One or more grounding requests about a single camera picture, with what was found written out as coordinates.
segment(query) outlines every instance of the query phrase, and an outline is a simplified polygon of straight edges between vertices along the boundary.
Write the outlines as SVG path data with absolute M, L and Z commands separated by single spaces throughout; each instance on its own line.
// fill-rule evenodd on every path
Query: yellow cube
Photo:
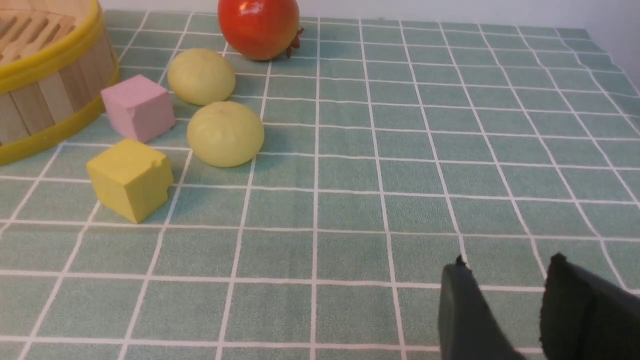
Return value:
M 125 139 L 86 164 L 100 203 L 139 224 L 169 198 L 171 162 L 162 152 Z

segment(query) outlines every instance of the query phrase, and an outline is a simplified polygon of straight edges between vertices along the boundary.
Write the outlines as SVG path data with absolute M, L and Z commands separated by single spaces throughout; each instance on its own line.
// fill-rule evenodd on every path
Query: wooden steamer basket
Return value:
M 0 0 L 0 166 L 80 132 L 119 81 L 98 0 Z

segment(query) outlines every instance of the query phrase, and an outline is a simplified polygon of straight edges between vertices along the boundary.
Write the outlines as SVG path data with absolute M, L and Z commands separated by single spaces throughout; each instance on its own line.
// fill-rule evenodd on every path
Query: pink cube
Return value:
M 142 75 L 104 89 L 102 100 L 111 127 L 123 137 L 146 143 L 175 125 L 169 91 Z

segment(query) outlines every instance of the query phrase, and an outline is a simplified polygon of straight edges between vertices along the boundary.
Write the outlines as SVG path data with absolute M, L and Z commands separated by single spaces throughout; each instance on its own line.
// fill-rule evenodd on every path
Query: white wall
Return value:
M 217 0 L 100 0 L 105 8 L 215 12 Z M 303 16 L 584 28 L 584 0 L 298 0 Z
M 640 88 L 640 1 L 591 0 L 586 29 Z

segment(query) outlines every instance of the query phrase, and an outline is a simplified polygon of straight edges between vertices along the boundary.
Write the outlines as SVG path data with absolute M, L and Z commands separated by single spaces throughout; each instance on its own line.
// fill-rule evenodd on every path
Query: yellow bun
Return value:
M 166 73 L 175 95 L 195 105 L 227 99 L 236 87 L 236 73 L 227 59 L 209 49 L 189 49 L 178 54 Z
M 193 154 L 214 167 L 236 167 L 251 160 L 264 143 L 264 125 L 249 107 L 219 101 L 196 111 L 187 127 Z

